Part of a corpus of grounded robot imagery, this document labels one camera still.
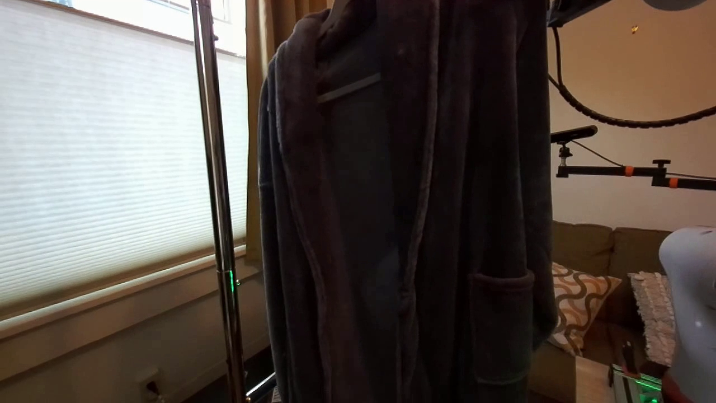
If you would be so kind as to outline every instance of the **gray bathrobe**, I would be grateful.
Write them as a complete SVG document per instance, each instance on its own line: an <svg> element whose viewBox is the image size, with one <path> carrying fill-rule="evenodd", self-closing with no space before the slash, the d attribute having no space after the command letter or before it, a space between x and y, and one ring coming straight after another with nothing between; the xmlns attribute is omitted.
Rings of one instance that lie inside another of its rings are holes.
<svg viewBox="0 0 716 403"><path fill-rule="evenodd" d="M555 325L546 2L362 0L327 15L299 22L263 99L283 398L527 401Z"/></svg>

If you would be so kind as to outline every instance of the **window blind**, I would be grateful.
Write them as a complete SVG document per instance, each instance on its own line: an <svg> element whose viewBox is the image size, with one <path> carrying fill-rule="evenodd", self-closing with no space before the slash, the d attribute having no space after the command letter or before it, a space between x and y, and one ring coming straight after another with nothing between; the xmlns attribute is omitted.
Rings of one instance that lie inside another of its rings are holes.
<svg viewBox="0 0 716 403"><path fill-rule="evenodd" d="M0 2L0 43L0 321L214 251L190 43L33 2ZM220 84L243 239L245 58Z"/></svg>

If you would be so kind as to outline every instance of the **couch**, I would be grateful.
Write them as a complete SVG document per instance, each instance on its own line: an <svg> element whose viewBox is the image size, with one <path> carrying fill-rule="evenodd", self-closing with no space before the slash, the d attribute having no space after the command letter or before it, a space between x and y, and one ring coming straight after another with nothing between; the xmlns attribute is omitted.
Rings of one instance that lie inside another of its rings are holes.
<svg viewBox="0 0 716 403"><path fill-rule="evenodd" d="M635 361L644 362L644 325L627 273L661 271L658 249L670 231L608 228L597 224L554 224L554 259L595 275L623 277L603 305L584 343L584 357L605 364L621 361L621 346L632 341ZM532 357L530 397L537 401L575 401L575 357L544 343Z"/></svg>

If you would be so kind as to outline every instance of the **metal pole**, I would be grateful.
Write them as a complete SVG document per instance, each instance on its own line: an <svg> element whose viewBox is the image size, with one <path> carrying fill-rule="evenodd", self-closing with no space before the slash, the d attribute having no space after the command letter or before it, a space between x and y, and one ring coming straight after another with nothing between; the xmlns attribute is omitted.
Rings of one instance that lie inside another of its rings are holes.
<svg viewBox="0 0 716 403"><path fill-rule="evenodd" d="M243 321L234 252L234 228L228 208L222 100L218 80L218 52L214 34L211 0L192 0L194 53L200 74L200 99L203 117L207 167L215 228L215 257L222 292L222 318L226 343L226 379L234 403L246 403L245 362L243 362Z"/></svg>

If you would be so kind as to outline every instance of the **robe pocket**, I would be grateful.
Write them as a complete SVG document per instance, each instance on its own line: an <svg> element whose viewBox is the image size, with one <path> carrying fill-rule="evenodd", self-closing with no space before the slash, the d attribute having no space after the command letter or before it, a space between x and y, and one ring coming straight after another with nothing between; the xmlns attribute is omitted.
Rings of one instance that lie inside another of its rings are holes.
<svg viewBox="0 0 716 403"><path fill-rule="evenodd" d="M470 275L473 386L520 388L532 357L532 286L522 277Z"/></svg>

